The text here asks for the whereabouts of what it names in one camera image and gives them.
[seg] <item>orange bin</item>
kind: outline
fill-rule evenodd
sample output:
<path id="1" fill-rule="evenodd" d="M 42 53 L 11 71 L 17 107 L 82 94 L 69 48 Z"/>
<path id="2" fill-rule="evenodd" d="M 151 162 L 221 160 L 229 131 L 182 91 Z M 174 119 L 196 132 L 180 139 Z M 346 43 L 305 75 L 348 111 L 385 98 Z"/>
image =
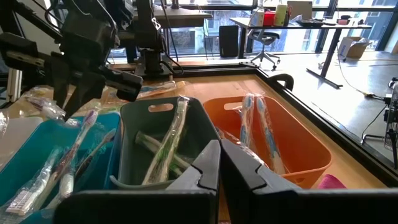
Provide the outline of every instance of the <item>orange bin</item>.
<path id="1" fill-rule="evenodd" d="M 204 103 L 213 124 L 239 138 L 241 117 L 225 105 L 241 103 L 243 96 L 217 98 Z M 274 139 L 287 171 L 282 177 L 304 189 L 310 189 L 331 165 L 330 151 L 276 100 L 266 97 Z M 258 156 L 270 164 L 269 150 L 262 136 L 257 107 L 254 108 L 252 135 Z"/>

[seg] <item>black speaker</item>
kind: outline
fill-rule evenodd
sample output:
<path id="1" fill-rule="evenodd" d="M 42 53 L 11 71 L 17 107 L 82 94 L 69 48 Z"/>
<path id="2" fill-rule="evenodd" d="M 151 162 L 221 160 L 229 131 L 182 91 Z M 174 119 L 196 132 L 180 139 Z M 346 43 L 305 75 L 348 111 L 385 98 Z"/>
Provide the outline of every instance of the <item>black speaker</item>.
<path id="1" fill-rule="evenodd" d="M 238 26 L 220 26 L 220 56 L 238 56 Z"/>

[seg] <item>desk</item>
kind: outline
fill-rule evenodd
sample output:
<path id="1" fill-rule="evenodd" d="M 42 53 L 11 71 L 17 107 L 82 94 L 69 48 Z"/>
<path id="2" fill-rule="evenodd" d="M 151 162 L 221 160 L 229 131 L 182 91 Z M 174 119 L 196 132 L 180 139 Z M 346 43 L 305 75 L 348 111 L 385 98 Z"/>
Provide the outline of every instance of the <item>desk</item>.
<path id="1" fill-rule="evenodd" d="M 335 29 L 336 32 L 331 40 L 330 48 L 328 51 L 328 55 L 326 56 L 325 64 L 323 65 L 321 74 L 318 74 L 311 68 L 307 68 L 307 72 L 311 73 L 312 75 L 316 76 L 319 79 L 325 81 L 325 83 L 333 86 L 336 89 L 339 89 L 343 85 L 338 85 L 328 79 L 326 79 L 326 74 L 328 72 L 331 59 L 333 58 L 333 54 L 337 48 L 337 43 L 339 42 L 341 31 L 343 29 L 371 29 L 371 26 L 367 25 L 360 25 L 360 26 L 343 26 L 343 25 L 335 25 L 335 26 L 327 26 L 323 25 L 321 27 L 302 27 L 299 25 L 288 25 L 287 27 L 256 27 L 256 26 L 249 26 L 250 18 L 230 18 L 236 25 L 241 27 L 241 40 L 239 43 L 239 58 L 244 58 L 244 44 L 246 42 L 246 30 L 251 29 L 320 29 L 320 30 L 330 30 Z"/>
<path id="2" fill-rule="evenodd" d="M 198 65 L 205 62 L 180 62 L 181 65 Z M 114 68 L 126 69 L 134 68 L 131 65 L 114 65 Z M 342 181 L 349 189 L 374 189 L 386 188 L 386 186 L 366 170 L 358 161 L 352 158 L 344 149 L 339 147 L 325 133 L 319 130 L 311 121 L 309 121 L 302 113 L 296 110 L 290 103 L 274 91 L 269 85 L 266 85 L 261 79 L 255 75 L 236 75 L 236 76 L 220 76 L 220 77 L 197 77 L 197 78 L 178 78 L 175 81 L 187 81 L 190 85 L 184 88 L 165 93 L 163 95 L 153 96 L 151 98 L 165 98 L 171 96 L 185 95 L 192 96 L 200 100 L 202 103 L 222 97 L 243 96 L 247 92 L 266 93 L 267 96 L 277 100 L 285 107 L 297 120 L 299 120 L 309 131 L 311 131 L 332 153 L 333 163 L 327 168 L 324 174 L 331 174 Z M 120 107 L 123 103 L 120 100 L 109 97 L 113 95 L 115 89 L 108 88 L 103 92 L 100 100 L 93 100 L 90 103 L 101 103 L 107 107 Z M 44 96 L 51 97 L 52 90 L 44 93 Z M 20 110 L 28 110 L 32 108 L 24 100 L 20 99 L 9 107 L 9 116 L 17 118 Z M 77 115 L 83 115 L 87 109 L 82 108 Z M 226 202 L 220 197 L 219 221 L 225 222 L 229 220 Z"/>
<path id="3" fill-rule="evenodd" d="M 213 16 L 199 10 L 189 9 L 171 9 L 166 8 L 167 17 L 170 21 L 170 27 L 161 8 L 154 8 L 154 16 L 161 24 L 162 28 L 184 28 L 184 27 L 201 27 L 204 19 L 211 19 Z M 138 20 L 138 13 L 134 13 L 135 21 Z"/>

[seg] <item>teal bin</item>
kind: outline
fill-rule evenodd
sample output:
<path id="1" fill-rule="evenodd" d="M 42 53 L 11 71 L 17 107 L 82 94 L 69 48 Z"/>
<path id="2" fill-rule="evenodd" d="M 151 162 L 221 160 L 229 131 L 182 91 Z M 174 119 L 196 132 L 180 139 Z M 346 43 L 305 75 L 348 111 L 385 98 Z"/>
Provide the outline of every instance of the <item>teal bin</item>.
<path id="1" fill-rule="evenodd" d="M 83 117 L 77 117 L 76 119 L 82 121 Z M 108 168 L 112 167 L 114 163 L 114 158 L 111 157 L 114 154 L 113 151 L 118 151 L 121 145 L 120 125 L 120 115 L 117 113 L 98 116 L 96 124 L 90 129 L 79 148 L 78 158 L 84 157 L 88 149 L 96 147 L 105 134 L 112 129 L 117 129 L 116 135 L 114 141 L 109 142 L 99 152 L 100 155 L 96 159 L 95 165 L 89 168 L 92 170 L 91 175 L 86 180 L 82 177 L 84 184 L 79 185 L 79 182 L 76 183 L 75 186 L 79 186 L 79 189 L 75 189 L 75 191 L 109 188 L 110 170 Z M 35 177 L 55 146 L 62 148 L 71 147 L 79 131 L 80 129 L 64 128 L 52 120 L 45 121 L 38 126 L 0 172 L 0 206 L 7 203 L 23 185 Z M 52 195 L 55 195 L 57 191 L 58 186 L 54 188 Z"/>

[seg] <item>floor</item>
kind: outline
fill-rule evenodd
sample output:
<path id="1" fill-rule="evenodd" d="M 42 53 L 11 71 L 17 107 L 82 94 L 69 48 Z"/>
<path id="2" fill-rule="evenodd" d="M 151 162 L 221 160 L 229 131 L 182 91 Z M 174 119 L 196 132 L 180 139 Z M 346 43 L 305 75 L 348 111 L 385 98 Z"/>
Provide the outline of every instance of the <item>floor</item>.
<path id="1" fill-rule="evenodd" d="M 337 56 L 332 60 L 327 78 L 343 88 L 336 90 L 306 72 L 307 67 L 316 68 L 323 62 L 326 55 L 298 54 L 280 55 L 281 63 L 272 72 L 272 64 L 263 62 L 262 68 L 268 74 L 288 73 L 294 77 L 293 93 L 306 104 L 316 107 L 332 118 L 346 134 L 360 141 L 368 124 L 385 107 L 383 101 L 367 99 L 360 92 L 350 87 L 342 76 L 355 88 L 377 96 L 392 93 L 387 86 L 392 77 L 398 77 L 398 54 L 386 52 L 365 52 L 360 60 L 341 61 L 341 70 Z M 365 134 L 384 135 L 386 123 L 380 115 L 370 125 Z M 384 147 L 384 142 L 370 139 L 366 141 L 378 153 L 377 157 L 389 165 L 393 165 L 392 151 Z"/>

